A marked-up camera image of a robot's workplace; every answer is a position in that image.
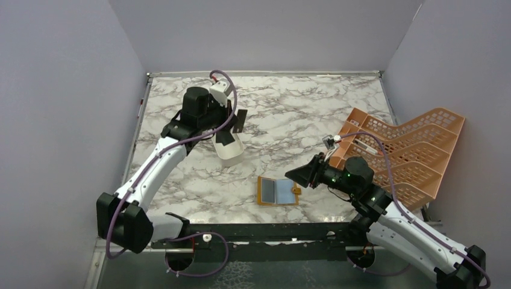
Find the white oblong card tray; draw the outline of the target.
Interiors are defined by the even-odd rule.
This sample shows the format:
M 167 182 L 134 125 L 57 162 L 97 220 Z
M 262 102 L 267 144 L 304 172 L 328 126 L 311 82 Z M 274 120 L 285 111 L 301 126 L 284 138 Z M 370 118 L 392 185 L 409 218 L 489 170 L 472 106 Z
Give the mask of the white oblong card tray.
M 233 134 L 235 139 L 234 143 L 223 146 L 220 143 L 215 143 L 215 135 L 212 138 L 213 147 L 220 159 L 222 167 L 232 167 L 241 163 L 244 159 L 245 146 L 239 138 L 238 134 Z

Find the black metal base rail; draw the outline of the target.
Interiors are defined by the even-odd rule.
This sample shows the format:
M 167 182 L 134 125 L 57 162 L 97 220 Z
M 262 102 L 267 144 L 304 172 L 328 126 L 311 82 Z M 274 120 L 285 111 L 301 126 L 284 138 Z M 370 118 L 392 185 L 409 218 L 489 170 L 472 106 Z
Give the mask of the black metal base rail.
M 349 222 L 190 223 L 178 237 L 150 243 L 170 262 L 375 261 L 375 248 Z

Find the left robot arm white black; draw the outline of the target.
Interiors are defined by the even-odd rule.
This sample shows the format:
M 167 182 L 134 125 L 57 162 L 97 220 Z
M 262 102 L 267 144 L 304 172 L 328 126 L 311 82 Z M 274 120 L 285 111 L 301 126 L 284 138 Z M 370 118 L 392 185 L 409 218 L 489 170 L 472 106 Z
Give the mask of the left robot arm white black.
M 209 89 L 189 87 L 181 110 L 165 125 L 160 138 L 138 171 L 114 193 L 102 193 L 96 201 L 98 234 L 106 241 L 110 259 L 118 257 L 112 244 L 121 251 L 140 253 L 150 242 L 168 240 L 175 247 L 189 241 L 185 219 L 172 213 L 150 219 L 146 212 L 156 192 L 171 171 L 202 139 L 230 125 L 237 99 L 234 85 L 216 83 Z

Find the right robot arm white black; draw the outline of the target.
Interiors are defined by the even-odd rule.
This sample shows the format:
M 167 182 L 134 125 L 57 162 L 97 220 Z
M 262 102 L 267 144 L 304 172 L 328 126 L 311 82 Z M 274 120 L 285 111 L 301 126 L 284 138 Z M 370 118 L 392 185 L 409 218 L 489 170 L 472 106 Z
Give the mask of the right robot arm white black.
M 285 176 L 302 187 L 324 184 L 346 193 L 357 211 L 347 230 L 352 243 L 385 248 L 426 274 L 437 288 L 483 288 L 484 250 L 458 243 L 416 218 L 373 182 L 374 171 L 364 158 L 350 157 L 338 169 L 320 153 Z

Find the yellow leather card holder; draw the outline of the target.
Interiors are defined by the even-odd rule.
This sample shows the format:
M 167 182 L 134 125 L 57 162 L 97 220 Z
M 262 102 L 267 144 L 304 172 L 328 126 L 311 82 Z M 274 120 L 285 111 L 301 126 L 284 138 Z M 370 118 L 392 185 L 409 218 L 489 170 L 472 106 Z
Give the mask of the yellow leather card holder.
M 298 184 L 289 179 L 273 179 L 275 181 L 275 203 L 263 203 L 261 201 L 261 180 L 262 177 L 257 178 L 257 203 L 261 206 L 267 207 L 281 207 L 281 206 L 295 206 L 299 204 L 299 196 L 301 189 Z

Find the orange plastic file rack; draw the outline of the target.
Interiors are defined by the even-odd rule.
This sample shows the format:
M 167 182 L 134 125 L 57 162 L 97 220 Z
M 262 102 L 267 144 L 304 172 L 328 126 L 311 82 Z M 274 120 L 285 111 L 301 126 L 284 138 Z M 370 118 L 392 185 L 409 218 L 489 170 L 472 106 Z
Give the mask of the orange plastic file rack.
M 399 201 L 407 209 L 417 210 L 435 200 L 464 122 L 465 117 L 439 107 L 392 126 L 355 108 L 339 131 L 350 136 L 340 142 L 330 165 L 342 169 L 349 157 L 361 156 L 375 172 L 374 183 L 389 191 L 384 160 L 388 157 Z M 380 154 L 365 151 L 355 139 Z

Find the white marker in rack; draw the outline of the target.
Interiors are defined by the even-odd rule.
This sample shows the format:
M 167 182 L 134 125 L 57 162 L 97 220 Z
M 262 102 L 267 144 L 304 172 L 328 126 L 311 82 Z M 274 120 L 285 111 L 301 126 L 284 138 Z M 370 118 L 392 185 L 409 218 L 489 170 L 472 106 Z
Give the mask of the white marker in rack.
M 360 140 L 354 140 L 354 143 L 358 146 L 360 146 L 362 149 L 364 149 L 365 151 L 373 154 L 373 155 L 379 155 L 380 154 L 380 151 L 377 150 L 377 149 L 374 149 L 372 147 L 370 147 L 369 145 L 367 145 L 366 143 L 360 141 Z

